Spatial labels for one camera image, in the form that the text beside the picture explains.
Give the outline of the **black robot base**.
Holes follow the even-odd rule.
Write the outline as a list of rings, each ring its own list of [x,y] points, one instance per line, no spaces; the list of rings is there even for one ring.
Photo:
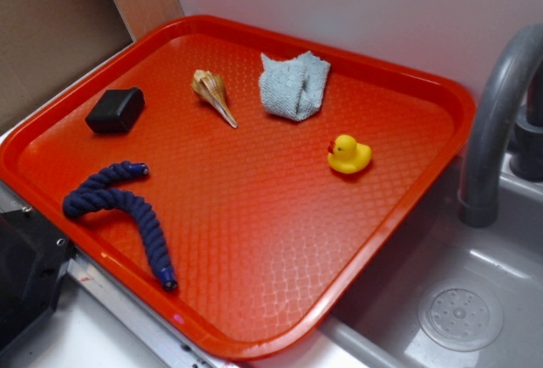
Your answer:
[[[54,314],[70,239],[36,210],[1,214],[1,355]]]

